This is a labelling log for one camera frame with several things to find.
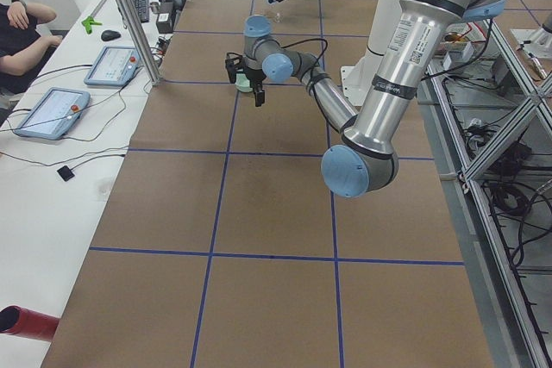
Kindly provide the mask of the mint green bowl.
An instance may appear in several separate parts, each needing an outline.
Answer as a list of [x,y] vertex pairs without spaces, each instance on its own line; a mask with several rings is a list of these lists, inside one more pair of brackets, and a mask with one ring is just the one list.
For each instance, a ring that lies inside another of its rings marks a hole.
[[236,75],[235,87],[241,93],[250,93],[253,91],[250,80],[243,73],[238,73]]

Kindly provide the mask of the orange black adapter board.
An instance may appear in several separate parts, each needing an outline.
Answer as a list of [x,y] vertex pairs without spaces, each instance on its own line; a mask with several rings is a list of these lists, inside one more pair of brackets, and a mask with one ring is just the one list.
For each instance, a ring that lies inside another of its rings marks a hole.
[[160,54],[165,54],[169,44],[170,44],[170,39],[166,39],[165,37],[159,37],[157,40],[156,48]]

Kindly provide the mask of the black flat box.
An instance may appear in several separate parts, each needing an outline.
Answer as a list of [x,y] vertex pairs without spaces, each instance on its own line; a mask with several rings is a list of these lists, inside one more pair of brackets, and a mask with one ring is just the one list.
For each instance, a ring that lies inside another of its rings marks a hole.
[[171,34],[174,27],[175,9],[173,2],[163,2],[156,17],[156,28],[159,34]]

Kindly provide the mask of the black keyboard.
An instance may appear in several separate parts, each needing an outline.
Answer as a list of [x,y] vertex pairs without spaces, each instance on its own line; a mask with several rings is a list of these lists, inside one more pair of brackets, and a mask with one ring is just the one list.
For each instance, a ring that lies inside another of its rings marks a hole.
[[140,22],[149,22],[149,0],[131,0]]

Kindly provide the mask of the far blue teach pendant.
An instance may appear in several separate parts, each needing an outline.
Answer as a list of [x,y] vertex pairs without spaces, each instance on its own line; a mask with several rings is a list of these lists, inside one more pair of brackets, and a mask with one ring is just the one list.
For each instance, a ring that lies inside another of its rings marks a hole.
[[133,47],[104,46],[84,83],[92,86],[121,87],[135,75],[141,57]]

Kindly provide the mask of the blue teach pendant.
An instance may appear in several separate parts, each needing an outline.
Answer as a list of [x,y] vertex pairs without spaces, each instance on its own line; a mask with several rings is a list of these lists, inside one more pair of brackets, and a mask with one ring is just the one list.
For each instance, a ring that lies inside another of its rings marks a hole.
[[58,140],[75,124],[90,98],[87,91],[53,87],[13,132],[21,137]]
[[84,83],[92,86],[121,87],[135,75],[141,57],[133,47],[104,46]]

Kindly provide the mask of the black computer mouse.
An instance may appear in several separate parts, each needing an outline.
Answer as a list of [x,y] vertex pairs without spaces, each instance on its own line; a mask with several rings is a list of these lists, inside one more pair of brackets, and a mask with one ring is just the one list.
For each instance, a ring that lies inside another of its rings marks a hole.
[[119,39],[121,38],[122,35],[115,31],[115,30],[104,30],[102,33],[101,33],[101,40],[102,41],[113,41],[113,40],[116,40],[116,39]]

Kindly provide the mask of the green plastic clamp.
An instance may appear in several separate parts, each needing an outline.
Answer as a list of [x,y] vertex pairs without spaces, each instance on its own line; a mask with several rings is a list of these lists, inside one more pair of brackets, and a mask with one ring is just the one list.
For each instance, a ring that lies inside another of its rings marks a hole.
[[92,34],[92,30],[95,26],[102,26],[101,22],[98,22],[93,16],[87,16],[81,24],[85,28],[87,34]]

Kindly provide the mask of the near blue teach pendant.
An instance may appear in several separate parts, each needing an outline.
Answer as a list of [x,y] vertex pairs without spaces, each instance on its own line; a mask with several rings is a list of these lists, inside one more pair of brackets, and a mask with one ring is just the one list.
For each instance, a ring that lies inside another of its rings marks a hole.
[[90,98],[87,91],[53,87],[13,132],[21,137],[58,140],[75,124]]

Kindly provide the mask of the small black square pad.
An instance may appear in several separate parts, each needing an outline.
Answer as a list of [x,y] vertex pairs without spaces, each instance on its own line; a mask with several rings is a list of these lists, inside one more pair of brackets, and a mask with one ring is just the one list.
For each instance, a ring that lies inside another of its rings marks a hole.
[[68,165],[61,166],[56,172],[64,182],[68,182],[75,177],[73,170]]

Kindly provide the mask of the person in black shirt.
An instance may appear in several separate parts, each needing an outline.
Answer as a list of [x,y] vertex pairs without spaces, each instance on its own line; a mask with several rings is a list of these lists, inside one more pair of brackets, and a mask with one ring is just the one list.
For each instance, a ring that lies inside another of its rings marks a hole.
[[42,3],[11,0],[1,4],[1,92],[25,92],[61,44],[58,35],[37,27],[53,21],[55,10]]

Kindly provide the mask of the red cylinder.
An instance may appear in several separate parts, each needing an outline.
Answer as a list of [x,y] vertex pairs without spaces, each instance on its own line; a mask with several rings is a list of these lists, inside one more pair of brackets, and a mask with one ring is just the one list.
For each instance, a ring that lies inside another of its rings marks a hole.
[[10,305],[1,311],[1,333],[51,342],[60,319],[31,309]]

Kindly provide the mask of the aluminium frame post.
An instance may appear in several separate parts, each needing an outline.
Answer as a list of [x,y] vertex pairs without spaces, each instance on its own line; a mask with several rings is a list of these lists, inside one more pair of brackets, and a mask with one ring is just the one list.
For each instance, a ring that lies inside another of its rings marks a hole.
[[154,61],[150,45],[142,28],[138,13],[135,10],[134,3],[132,0],[116,0],[116,4],[121,11],[123,20],[126,22],[131,39],[147,70],[147,75],[149,76],[151,84],[155,86],[160,82],[159,67]]

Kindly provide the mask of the white pedestal column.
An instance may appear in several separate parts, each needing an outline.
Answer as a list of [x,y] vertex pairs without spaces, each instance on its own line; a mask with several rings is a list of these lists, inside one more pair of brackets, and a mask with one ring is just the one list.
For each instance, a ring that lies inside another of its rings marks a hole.
[[364,56],[355,66],[341,68],[343,93],[354,106],[360,107],[364,103],[401,13],[399,0],[378,0]]

